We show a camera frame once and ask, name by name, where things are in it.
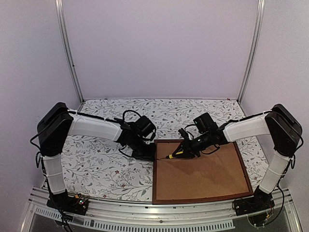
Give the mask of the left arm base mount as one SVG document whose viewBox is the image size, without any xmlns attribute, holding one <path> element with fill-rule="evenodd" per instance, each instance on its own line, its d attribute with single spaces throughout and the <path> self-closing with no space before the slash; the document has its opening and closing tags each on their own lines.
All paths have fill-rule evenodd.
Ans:
<svg viewBox="0 0 309 232">
<path fill-rule="evenodd" d="M 49 194 L 49 199 L 46 204 L 48 207 L 60 210 L 62 212 L 68 212 L 85 216 L 88 210 L 88 196 L 82 194 L 76 194 L 70 196 L 67 191 L 60 194 Z"/>
</svg>

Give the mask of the yellow handled screwdriver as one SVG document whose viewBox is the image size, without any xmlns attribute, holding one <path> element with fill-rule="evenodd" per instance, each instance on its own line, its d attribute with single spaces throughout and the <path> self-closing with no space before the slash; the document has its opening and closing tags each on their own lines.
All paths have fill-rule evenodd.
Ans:
<svg viewBox="0 0 309 232">
<path fill-rule="evenodd" d="M 173 153 L 173 154 L 169 154 L 167 155 L 166 157 L 163 157 L 163 158 L 159 158 L 157 160 L 165 160 L 165 159 L 175 159 L 175 158 L 178 158 L 180 157 L 180 155 L 183 154 L 183 151 L 181 152 L 177 152 L 177 153 Z"/>
</svg>

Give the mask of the red-brown wooden picture frame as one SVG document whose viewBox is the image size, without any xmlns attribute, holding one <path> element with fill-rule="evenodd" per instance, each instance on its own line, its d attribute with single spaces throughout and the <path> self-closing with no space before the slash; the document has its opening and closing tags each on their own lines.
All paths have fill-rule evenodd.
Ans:
<svg viewBox="0 0 309 232">
<path fill-rule="evenodd" d="M 206 203 L 253 195 L 238 145 L 232 142 L 193 159 L 167 159 L 180 140 L 155 140 L 153 204 Z"/>
</svg>

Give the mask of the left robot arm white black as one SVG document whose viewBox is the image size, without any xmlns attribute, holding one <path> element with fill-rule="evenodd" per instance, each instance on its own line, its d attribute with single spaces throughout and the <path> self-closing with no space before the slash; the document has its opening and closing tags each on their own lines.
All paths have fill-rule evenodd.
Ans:
<svg viewBox="0 0 309 232">
<path fill-rule="evenodd" d="M 150 202 L 153 190 L 154 124 L 138 112 L 110 118 L 72 110 L 57 103 L 38 123 L 30 144 L 37 148 L 53 202 L 72 205 L 65 192 L 95 198 Z"/>
</svg>

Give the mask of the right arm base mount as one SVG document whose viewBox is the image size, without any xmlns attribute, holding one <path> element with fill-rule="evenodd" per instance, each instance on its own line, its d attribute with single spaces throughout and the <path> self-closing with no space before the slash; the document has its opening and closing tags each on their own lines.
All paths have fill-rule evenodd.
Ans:
<svg viewBox="0 0 309 232">
<path fill-rule="evenodd" d="M 232 208 L 237 216 L 256 213 L 259 211 L 273 208 L 275 203 L 271 194 L 254 195 L 249 198 L 235 199 L 232 202 Z"/>
</svg>

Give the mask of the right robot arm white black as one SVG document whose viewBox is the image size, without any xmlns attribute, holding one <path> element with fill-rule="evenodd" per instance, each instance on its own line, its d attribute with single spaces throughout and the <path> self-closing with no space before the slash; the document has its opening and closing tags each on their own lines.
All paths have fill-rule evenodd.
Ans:
<svg viewBox="0 0 309 232">
<path fill-rule="evenodd" d="M 219 150 L 222 145 L 251 137 L 271 139 L 273 155 L 268 157 L 268 168 L 249 203 L 254 211 L 259 211 L 267 205 L 268 198 L 288 169 L 294 168 L 295 154 L 304 144 L 302 126 L 281 103 L 275 104 L 270 110 L 231 119 L 220 126 L 209 113 L 204 113 L 194 119 L 194 125 L 200 135 L 191 139 L 184 128 L 179 129 L 183 141 L 167 155 L 167 159 L 200 157 L 201 152 L 210 146 Z"/>
</svg>

